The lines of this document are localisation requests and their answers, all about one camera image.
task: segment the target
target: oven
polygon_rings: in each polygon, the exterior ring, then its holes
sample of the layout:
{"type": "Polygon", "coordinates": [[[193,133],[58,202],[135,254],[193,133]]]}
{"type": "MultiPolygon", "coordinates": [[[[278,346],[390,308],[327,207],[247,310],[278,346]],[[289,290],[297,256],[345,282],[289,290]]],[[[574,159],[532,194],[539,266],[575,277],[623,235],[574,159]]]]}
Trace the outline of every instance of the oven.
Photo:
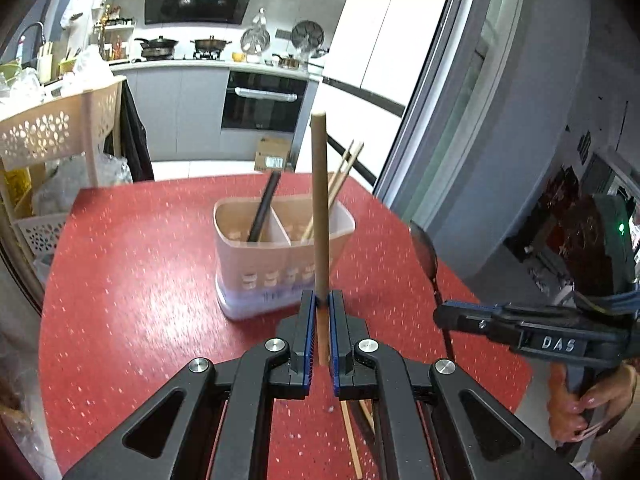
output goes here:
{"type": "Polygon", "coordinates": [[[306,85],[300,79],[232,70],[222,128],[295,133],[306,85]]]}

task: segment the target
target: silver bolt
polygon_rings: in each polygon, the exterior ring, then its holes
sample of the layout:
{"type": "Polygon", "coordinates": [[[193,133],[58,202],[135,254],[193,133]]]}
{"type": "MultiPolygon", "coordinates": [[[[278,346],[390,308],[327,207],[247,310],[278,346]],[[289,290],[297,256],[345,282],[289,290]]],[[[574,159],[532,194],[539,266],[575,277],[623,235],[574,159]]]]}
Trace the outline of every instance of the silver bolt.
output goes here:
{"type": "Polygon", "coordinates": [[[436,361],[436,370],[443,375],[449,375],[456,371],[456,365],[448,359],[436,361]]]}
{"type": "Polygon", "coordinates": [[[191,370],[194,374],[199,374],[207,368],[209,368],[209,361],[207,361],[204,357],[196,357],[189,363],[189,370],[191,370]]]}
{"type": "Polygon", "coordinates": [[[367,354],[375,352],[378,349],[378,342],[373,339],[363,339],[358,343],[358,348],[367,354]]]}
{"type": "Polygon", "coordinates": [[[284,348],[284,341],[282,339],[279,339],[277,337],[274,337],[273,339],[269,339],[265,344],[264,347],[269,351],[269,352],[279,352],[280,350],[282,350],[284,348]]]}

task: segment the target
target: red table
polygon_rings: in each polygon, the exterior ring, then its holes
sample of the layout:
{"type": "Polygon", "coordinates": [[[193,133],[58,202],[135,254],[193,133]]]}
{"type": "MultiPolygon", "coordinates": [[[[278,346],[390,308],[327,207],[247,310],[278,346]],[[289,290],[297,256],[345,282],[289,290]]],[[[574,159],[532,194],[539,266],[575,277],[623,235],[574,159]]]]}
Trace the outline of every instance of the red table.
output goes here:
{"type": "MultiPolygon", "coordinates": [[[[265,175],[150,182],[84,190],[56,253],[40,332],[40,384],[49,435],[66,472],[191,358],[237,358],[274,334],[280,311],[243,322],[221,313],[215,292],[213,206],[259,196],[265,175]]],[[[309,175],[284,174],[279,194],[310,191],[309,175]]],[[[349,179],[340,200],[356,232],[331,276],[349,314],[405,357],[444,355],[431,320],[431,286],[404,224],[349,179]]],[[[444,298],[474,301],[445,266],[444,298]]],[[[454,335],[459,364],[510,410],[529,367],[484,338],[454,335]]],[[[269,477],[354,478],[340,405],[326,368],[311,395],[274,406],[269,477]]],[[[362,438],[366,478],[376,468],[362,438]]]]}

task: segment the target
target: oven handle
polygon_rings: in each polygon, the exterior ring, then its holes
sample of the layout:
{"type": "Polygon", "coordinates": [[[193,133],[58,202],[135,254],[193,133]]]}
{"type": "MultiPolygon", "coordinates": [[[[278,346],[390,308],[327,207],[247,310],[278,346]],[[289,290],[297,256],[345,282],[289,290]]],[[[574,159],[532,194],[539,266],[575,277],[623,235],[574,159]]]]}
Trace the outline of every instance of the oven handle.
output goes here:
{"type": "Polygon", "coordinates": [[[267,92],[265,90],[251,90],[250,88],[236,87],[236,95],[246,99],[258,99],[260,101],[280,101],[283,103],[294,103],[298,100],[297,94],[281,94],[278,92],[267,92]]]}

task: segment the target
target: cardboard box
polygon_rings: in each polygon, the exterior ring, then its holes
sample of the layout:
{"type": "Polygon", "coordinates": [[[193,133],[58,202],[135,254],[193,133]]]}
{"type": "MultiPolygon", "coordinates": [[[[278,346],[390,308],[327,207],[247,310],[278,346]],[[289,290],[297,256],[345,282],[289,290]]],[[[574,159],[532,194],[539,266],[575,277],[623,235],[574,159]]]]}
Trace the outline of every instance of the cardboard box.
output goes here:
{"type": "Polygon", "coordinates": [[[285,171],[292,140],[263,136],[255,153],[255,171],[285,171]]]}

